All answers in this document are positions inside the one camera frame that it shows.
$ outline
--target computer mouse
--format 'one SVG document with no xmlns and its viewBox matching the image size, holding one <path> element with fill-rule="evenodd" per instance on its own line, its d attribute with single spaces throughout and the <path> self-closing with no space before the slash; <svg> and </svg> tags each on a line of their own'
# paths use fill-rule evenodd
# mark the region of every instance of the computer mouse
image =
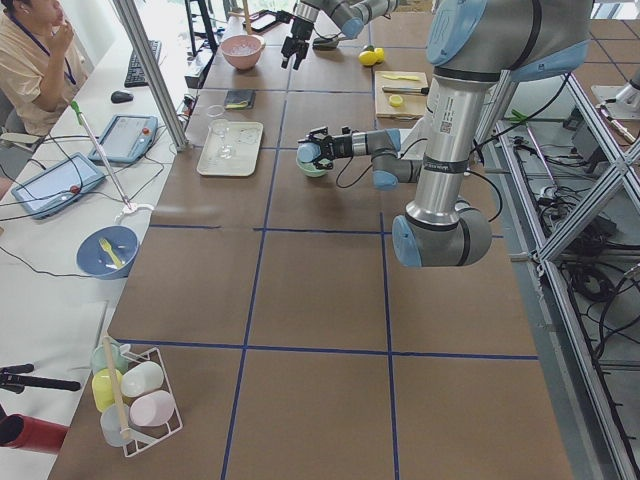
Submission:
<svg viewBox="0 0 640 480">
<path fill-rule="evenodd" d="M 111 94 L 112 103 L 124 103 L 133 100 L 133 93 L 128 90 L 116 90 Z"/>
</svg>

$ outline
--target lanyard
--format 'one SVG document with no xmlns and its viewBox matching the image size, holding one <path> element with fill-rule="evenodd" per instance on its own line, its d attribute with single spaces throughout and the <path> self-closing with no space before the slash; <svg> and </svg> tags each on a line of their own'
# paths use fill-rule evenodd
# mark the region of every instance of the lanyard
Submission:
<svg viewBox="0 0 640 480">
<path fill-rule="evenodd" d="M 40 42 L 40 40 L 38 40 L 33 35 L 33 33 L 29 31 L 27 27 L 25 27 L 22 23 L 20 23 L 20 21 L 16 17 L 14 17 L 13 15 L 9 15 L 9 18 L 13 23 L 15 23 L 18 27 L 20 27 L 20 30 L 22 30 L 27 37 L 33 40 L 33 43 L 35 43 L 36 45 L 38 45 L 38 47 L 40 47 L 40 50 L 42 50 L 47 55 L 47 57 L 51 56 L 51 53 L 49 53 L 49 50 L 47 50 L 47 47 L 42 45 L 42 42 Z M 67 77 L 67 80 L 69 80 L 72 85 L 75 85 L 76 79 L 73 78 L 73 72 L 71 71 L 71 65 L 69 65 L 69 60 L 67 60 L 67 57 L 64 57 L 64 63 L 67 65 L 67 71 L 64 72 L 64 76 Z"/>
</svg>

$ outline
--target table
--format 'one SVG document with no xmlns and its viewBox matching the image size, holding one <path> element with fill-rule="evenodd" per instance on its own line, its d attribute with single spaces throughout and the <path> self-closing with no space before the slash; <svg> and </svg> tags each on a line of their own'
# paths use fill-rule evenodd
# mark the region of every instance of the table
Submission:
<svg viewBox="0 0 640 480">
<path fill-rule="evenodd" d="M 102 132 L 114 114 L 159 117 L 148 87 L 132 89 L 135 97 L 130 103 L 114 105 L 109 101 L 111 91 L 122 88 L 130 52 L 126 36 L 117 40 L 76 96 L 96 134 Z M 164 52 L 161 69 L 177 107 L 187 92 L 181 75 L 186 61 L 184 53 L 176 55 L 170 44 Z M 62 137 L 86 133 L 78 124 L 75 113 L 67 109 L 51 135 Z M 76 151 L 87 154 L 92 148 L 86 138 L 60 138 L 59 145 L 68 154 Z M 132 197 L 135 195 L 135 202 L 157 202 L 175 153 L 169 135 L 160 133 L 154 147 L 147 153 L 148 158 L 117 173 L 125 191 Z M 50 167 L 65 157 L 55 143 L 47 141 L 33 158 Z M 115 164 L 114 168 L 116 171 L 120 169 Z M 18 181 L 29 179 L 40 171 L 37 163 L 29 162 Z M 25 211 L 21 206 L 12 204 L 13 197 L 7 194 L 0 204 L 0 226 L 5 230 L 0 237 L 0 246 L 39 270 L 55 274 L 82 274 L 75 264 L 76 250 L 82 240 L 92 232 L 113 224 L 123 206 L 115 185 L 108 177 L 96 192 L 99 193 L 86 195 L 50 218 L 11 221 L 4 219 L 23 216 Z M 122 224 L 132 228 L 142 241 L 149 219 L 150 212 L 141 210 L 127 216 Z M 126 279 L 101 281 L 36 274 L 17 259 L 0 252 L 1 323 L 5 332 L 0 366 L 34 363 L 36 371 L 33 375 L 75 380 L 84 386 L 90 374 L 91 351 L 111 320 L 125 283 Z M 24 393 L 16 395 L 2 390 L 0 403 L 8 414 L 23 413 L 68 425 L 81 393 L 27 388 Z M 6 478 L 32 479 L 46 478 L 55 461 L 54 456 L 10 449 L 0 449 L 0 459 Z"/>
<path fill-rule="evenodd" d="M 265 35 L 252 70 L 216 57 L 187 129 L 194 148 L 172 164 L 109 328 L 159 346 L 184 429 L 125 459 L 86 390 L 51 479 L 572 478 L 500 225 L 477 265 L 406 269 L 390 225 L 415 186 L 342 190 L 295 166 L 311 128 L 410 126 L 375 119 L 357 55 L 372 43 L 387 51 L 376 68 L 430 76 L 431 19 L 377 19 L 298 72 L 280 69 L 287 26 Z M 256 173 L 200 177 L 203 109 L 232 87 L 257 90 L 252 110 L 229 114 L 264 123 Z M 463 194 L 493 214 L 484 183 L 469 177 Z"/>
</svg>

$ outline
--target pink bowl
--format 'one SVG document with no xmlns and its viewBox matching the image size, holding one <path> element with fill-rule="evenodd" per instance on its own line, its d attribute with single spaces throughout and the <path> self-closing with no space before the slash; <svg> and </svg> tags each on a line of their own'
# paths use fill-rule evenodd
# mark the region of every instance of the pink bowl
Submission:
<svg viewBox="0 0 640 480">
<path fill-rule="evenodd" d="M 258 63 L 264 49 L 264 40 L 254 35 L 236 35 L 220 44 L 225 60 L 238 70 L 249 70 Z"/>
</svg>

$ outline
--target beige shirt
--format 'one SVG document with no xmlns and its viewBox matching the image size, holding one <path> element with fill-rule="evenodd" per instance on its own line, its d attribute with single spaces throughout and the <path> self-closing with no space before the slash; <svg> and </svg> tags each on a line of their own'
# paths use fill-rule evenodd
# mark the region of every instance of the beige shirt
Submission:
<svg viewBox="0 0 640 480">
<path fill-rule="evenodd" d="M 35 37 L 46 45 L 42 36 Z M 66 58 L 76 84 L 73 85 L 65 76 L 62 98 L 55 111 L 47 112 L 36 107 L 33 101 L 40 95 L 40 82 L 49 57 L 7 15 L 0 13 L 0 88 L 32 135 L 49 133 L 87 79 L 84 59 L 74 44 L 67 50 Z"/>
</svg>

